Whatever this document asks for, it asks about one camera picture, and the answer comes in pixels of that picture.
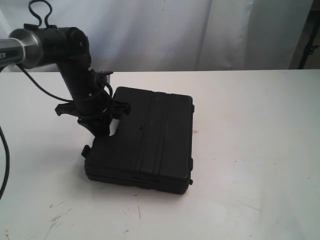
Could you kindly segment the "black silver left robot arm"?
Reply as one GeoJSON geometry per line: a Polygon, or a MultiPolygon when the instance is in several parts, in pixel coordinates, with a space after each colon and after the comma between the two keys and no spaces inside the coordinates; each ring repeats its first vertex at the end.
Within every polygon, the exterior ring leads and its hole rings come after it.
{"type": "Polygon", "coordinates": [[[77,117],[78,124],[94,136],[108,136],[112,120],[122,113],[129,114],[131,107],[113,100],[111,73],[94,71],[91,62],[88,37],[76,27],[39,28],[25,24],[0,41],[1,69],[16,65],[25,73],[27,69],[57,65],[72,99],[60,98],[42,88],[45,94],[62,102],[55,108],[56,114],[77,117]]]}

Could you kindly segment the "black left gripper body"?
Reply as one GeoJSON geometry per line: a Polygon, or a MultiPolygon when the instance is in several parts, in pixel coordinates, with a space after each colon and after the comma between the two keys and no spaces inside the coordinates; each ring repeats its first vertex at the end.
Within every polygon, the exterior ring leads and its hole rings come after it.
{"type": "Polygon", "coordinates": [[[109,135],[109,124],[114,119],[120,119],[122,114],[129,115],[131,112],[131,105],[126,102],[111,100],[105,106],[99,106],[97,109],[90,108],[89,112],[80,111],[75,103],[58,104],[55,108],[58,116],[70,115],[77,117],[77,123],[82,126],[82,120],[102,121],[105,124],[105,134],[109,135]]]}

